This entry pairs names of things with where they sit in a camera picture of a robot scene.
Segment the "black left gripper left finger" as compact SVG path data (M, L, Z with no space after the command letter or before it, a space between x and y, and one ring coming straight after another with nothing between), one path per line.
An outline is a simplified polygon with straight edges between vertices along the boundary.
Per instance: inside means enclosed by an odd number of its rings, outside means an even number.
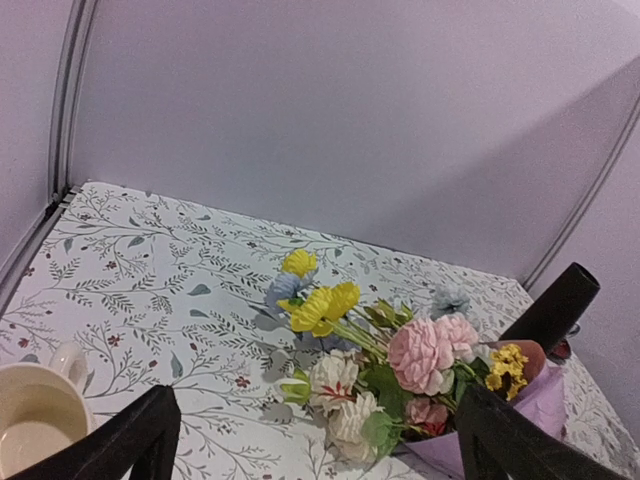
M12 476L29 479L170 479L181 411L156 385L87 437Z

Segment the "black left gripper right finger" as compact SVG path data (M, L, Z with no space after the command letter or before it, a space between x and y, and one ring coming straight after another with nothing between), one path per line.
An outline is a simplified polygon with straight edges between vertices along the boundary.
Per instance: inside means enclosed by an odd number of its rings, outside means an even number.
M531 386L512 405L481 385L468 387L455 415L466 479L622 479L564 443L564 386Z

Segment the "flower bouquet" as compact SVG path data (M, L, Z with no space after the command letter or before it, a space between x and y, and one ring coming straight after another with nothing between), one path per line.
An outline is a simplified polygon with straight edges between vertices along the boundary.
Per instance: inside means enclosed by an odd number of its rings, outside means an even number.
M324 352L276 387L287 403L308 406L326 423L341 459L370 465L407 449L459 479L463 465L454 417L470 387L508 402L546 434L563 434L562 370L531 340L485 343L462 312L436 318L404 304L362 305L351 282L316 286L316 256L303 249L282 262L266 300L291 331Z

